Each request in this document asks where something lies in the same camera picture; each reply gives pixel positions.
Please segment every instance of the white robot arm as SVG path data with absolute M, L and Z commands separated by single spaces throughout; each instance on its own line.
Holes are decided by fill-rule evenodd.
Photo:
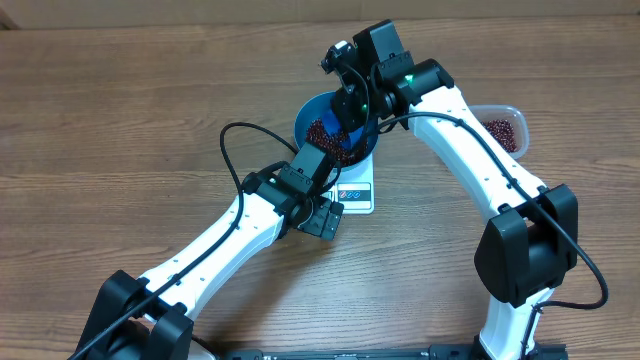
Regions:
M 410 112 L 435 112 L 464 120 L 482 136 L 529 196 L 538 196 L 540 187 L 544 187 L 540 179 L 512 159 L 487 132 L 469 111 L 461 91 L 456 86 L 442 86 L 423 95 L 419 104 L 410 107 Z M 463 128 L 439 118 L 427 117 L 410 118 L 409 128 L 417 138 L 438 154 L 460 181 L 485 223 L 499 215 L 499 208 L 504 204 L 516 208 L 525 203 L 525 199 L 509 185 L 487 152 Z M 487 322 L 480 332 L 479 340 L 492 359 L 511 360 L 519 357 L 531 307 L 547 300 L 552 293 L 553 289 L 545 288 L 527 298 L 525 304 L 515 308 L 510 303 L 500 302 L 491 297 Z M 534 348 L 534 331 L 531 331 L 529 336 L 527 352 Z
M 608 297 L 602 275 L 573 243 L 578 221 L 573 193 L 564 185 L 549 190 L 514 161 L 473 116 L 453 79 L 435 60 L 414 65 L 390 21 L 365 29 L 354 42 L 358 46 L 342 41 L 331 47 L 320 64 L 325 72 L 336 71 L 340 77 L 342 87 L 332 110 L 342 129 L 352 132 L 364 126 L 367 136 L 374 136 L 384 123 L 370 134 L 371 118 L 396 115 L 387 121 L 391 125 L 387 129 L 399 122 L 431 147 L 470 194 L 486 224 L 474 258 L 491 294 L 485 326 L 472 346 L 434 345 L 417 356 L 515 360 L 529 354 L 528 359 L 567 359 L 564 347 L 541 348 L 533 333 L 537 311 L 554 303 L 548 299 L 576 265 L 576 254 L 596 274 L 603 297 L 591 305 L 567 307 L 593 309 Z M 218 360 L 192 342 L 193 321 L 249 257 L 290 228 L 333 239 L 343 206 L 320 194 L 333 185 L 323 184 L 334 164 L 323 150 L 307 143 L 277 177 L 249 174 L 244 192 L 230 209 L 179 254 L 137 280 L 116 272 L 101 288 L 72 358 Z M 240 199 L 245 206 L 238 227 L 219 244 L 237 219 Z M 535 225 L 528 227 L 525 219 Z M 205 254 L 179 281 L 173 278 Z M 150 334 L 141 335 L 129 316 L 147 316 L 157 323 Z M 395 352 L 388 358 L 403 356 Z M 380 353 L 376 357 L 387 359 Z M 309 353 L 293 358 L 315 359 Z
M 284 216 L 277 214 L 274 205 L 258 194 L 243 194 L 245 210 L 238 228 L 209 257 L 191 270 L 180 282 L 160 295 L 167 304 L 182 303 L 185 315 L 196 320 L 202 308 L 242 264 L 258 251 L 273 244 L 282 230 Z M 164 264 L 146 271 L 142 278 L 149 280 L 147 290 L 156 291 L 187 264 L 211 247 L 233 222 L 238 212 L 238 199 L 231 207 L 198 236 L 189 246 Z

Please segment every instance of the digital kitchen scale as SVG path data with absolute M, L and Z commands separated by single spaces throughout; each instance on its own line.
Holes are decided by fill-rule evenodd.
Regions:
M 320 94 L 300 109 L 294 125 L 294 138 L 298 148 L 304 144 L 307 130 L 311 123 L 320 119 L 331 108 L 333 92 Z M 373 186 L 373 150 L 378 143 L 378 135 L 368 139 L 366 157 L 359 163 L 344 167 L 336 185 L 323 195 L 344 205 L 343 214 L 371 214 L 374 209 L 375 196 Z M 333 170 L 328 181 L 333 180 L 337 170 Z
M 343 214 L 371 214 L 374 208 L 373 192 L 373 154 L 347 171 L 340 173 L 340 178 L 331 190 L 323 195 L 344 205 Z M 334 169 L 329 177 L 333 180 Z

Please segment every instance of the blue bowl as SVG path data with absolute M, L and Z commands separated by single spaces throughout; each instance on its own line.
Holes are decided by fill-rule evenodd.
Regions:
M 296 122 L 293 126 L 293 137 L 298 149 L 304 145 L 305 138 L 307 137 L 307 130 L 309 130 L 311 123 L 314 120 L 320 119 L 324 113 L 331 109 L 331 98 L 333 98 L 334 94 L 335 92 L 326 92 L 324 94 L 317 95 L 307 101 L 307 103 L 304 104 L 298 112 Z M 369 121 L 367 127 L 369 128 L 369 131 L 374 130 L 376 127 L 376 121 Z M 362 160 L 351 166 L 342 168 L 342 171 L 348 171 L 356 168 L 364 159 L 371 156 L 376 145 L 378 145 L 378 133 L 376 132 L 375 135 L 369 136 L 368 140 L 367 149 Z

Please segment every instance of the plastic container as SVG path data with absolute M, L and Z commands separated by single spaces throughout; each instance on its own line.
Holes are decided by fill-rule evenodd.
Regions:
M 527 152 L 529 148 L 529 128 L 524 115 L 518 109 L 509 105 L 474 105 L 469 106 L 469 110 L 481 123 L 486 124 L 489 121 L 498 119 L 509 121 L 513 126 L 517 147 L 517 150 L 509 153 L 509 155 L 514 159 L 518 159 Z
M 307 101 L 306 104 L 302 106 L 298 115 L 296 116 L 296 122 L 293 126 L 293 137 L 296 141 L 296 146 L 298 149 L 302 147 L 305 142 L 305 138 L 307 137 L 307 130 L 311 123 L 322 117 L 322 115 L 331 109 L 331 98 L 333 97 L 334 92 L 326 92 L 324 94 L 317 95 L 311 100 Z M 376 122 L 369 121 L 369 129 L 375 129 Z M 365 159 L 367 159 L 373 153 L 373 150 L 376 148 L 378 144 L 378 134 L 369 136 L 369 142 L 367 143 L 367 149 L 365 151 L 365 155 L 362 160 L 357 163 L 342 168 L 342 171 L 349 171 L 355 169 L 362 163 Z

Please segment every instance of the red beans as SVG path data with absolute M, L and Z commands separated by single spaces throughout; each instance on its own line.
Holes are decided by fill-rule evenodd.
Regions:
M 518 150 L 516 134 L 509 121 L 505 119 L 491 120 L 487 123 L 482 123 L 482 125 L 507 152 L 513 153 Z
M 331 156 L 333 156 L 337 161 L 340 161 L 342 163 L 342 167 L 345 167 L 353 165 L 362 160 L 366 149 L 365 144 L 364 146 L 360 147 L 361 150 L 356 151 L 353 154 L 349 154 L 349 151 L 342 147 L 341 144 L 348 138 L 349 134 L 345 131 L 340 131 L 333 136 L 329 136 L 329 134 L 327 134 L 327 131 L 324 129 L 322 120 L 317 119 L 311 123 L 311 126 L 309 126 L 305 141 L 310 141 L 320 146 Z

